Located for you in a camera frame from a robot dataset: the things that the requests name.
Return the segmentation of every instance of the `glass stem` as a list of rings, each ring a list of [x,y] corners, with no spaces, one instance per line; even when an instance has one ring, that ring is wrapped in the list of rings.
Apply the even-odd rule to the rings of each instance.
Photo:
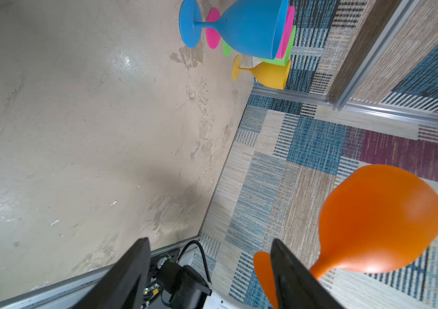
[[[196,21],[193,25],[197,26],[197,27],[210,28],[210,29],[216,30],[216,22],[215,21],[213,21],[213,22]]]

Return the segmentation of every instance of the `carpet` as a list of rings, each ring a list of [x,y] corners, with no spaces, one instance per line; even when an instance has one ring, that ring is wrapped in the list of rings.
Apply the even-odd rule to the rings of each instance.
[[[416,95],[410,91],[409,86],[406,86],[409,82],[415,83],[418,87],[425,87],[425,90],[430,86],[437,87],[438,71],[433,74],[432,80],[422,79],[416,74],[423,68],[433,71],[436,65],[438,65],[438,0],[422,0],[385,49],[375,67],[358,86],[352,99],[377,104],[386,98],[389,100],[391,92]],[[428,96],[427,91],[419,95]],[[417,108],[418,104],[414,103],[418,102],[406,104],[407,99],[410,98],[412,97],[400,100],[401,104],[398,105]]]
[[[375,0],[290,0],[296,35],[286,89],[327,94],[374,4]],[[254,66],[260,62],[253,57]]]
[[[267,308],[253,255],[279,238],[309,268],[324,200],[368,164],[410,171],[438,193],[438,129],[250,96],[201,229],[214,287]],[[192,265],[203,272],[199,256]],[[320,282],[346,308],[438,308],[438,238],[403,269],[336,269]]]

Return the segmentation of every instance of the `white debris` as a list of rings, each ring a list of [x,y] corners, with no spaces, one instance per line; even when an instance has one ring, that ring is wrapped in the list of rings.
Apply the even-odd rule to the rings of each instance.
[[[34,286],[33,288],[31,288],[30,291],[32,292],[32,291],[38,290],[38,289],[40,289],[40,288],[43,288],[43,287],[47,286],[48,284],[49,284],[49,281],[46,281],[46,282],[44,283],[44,285],[36,285],[36,286]]]

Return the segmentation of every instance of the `stained concrete floor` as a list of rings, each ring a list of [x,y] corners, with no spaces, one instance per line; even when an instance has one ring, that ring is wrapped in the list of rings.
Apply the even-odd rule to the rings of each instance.
[[[0,2],[0,300],[197,234],[252,77],[180,5]]]

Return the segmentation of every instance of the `metal strip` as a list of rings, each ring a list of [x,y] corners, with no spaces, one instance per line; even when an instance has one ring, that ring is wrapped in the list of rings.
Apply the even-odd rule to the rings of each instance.
[[[260,96],[270,96],[276,99],[283,99],[306,104],[331,106],[331,103],[327,101],[326,96],[296,90],[277,90],[273,88],[267,88],[265,86],[255,85],[252,89],[252,94]]]
[[[273,98],[290,100],[293,102],[330,106],[330,104],[327,102],[326,96],[316,95],[314,93],[305,93],[294,90],[276,90],[263,86],[255,86],[252,90],[252,94],[270,96]],[[345,110],[438,128],[437,113],[423,112],[389,105],[386,105],[385,107],[382,106],[383,105],[366,105],[351,100],[347,102]]]
[[[360,63],[358,70],[355,72],[350,82],[346,85],[343,93],[334,104],[334,110],[340,111],[343,109],[344,105],[353,96],[353,93],[361,82],[363,82],[370,71],[374,68],[376,61],[380,58],[381,54],[387,48],[399,29],[401,29],[401,26],[415,9],[418,2],[420,2],[420,0],[401,0],[401,3],[395,9],[394,13],[392,13],[389,21],[373,43],[372,48]]]
[[[194,236],[175,244],[152,251],[151,256],[158,256],[169,250],[185,246],[190,240],[199,240],[200,236]],[[85,274],[52,284],[38,290],[0,302],[0,309],[22,309],[29,306],[33,308],[69,308],[76,304],[113,265],[89,271]]]

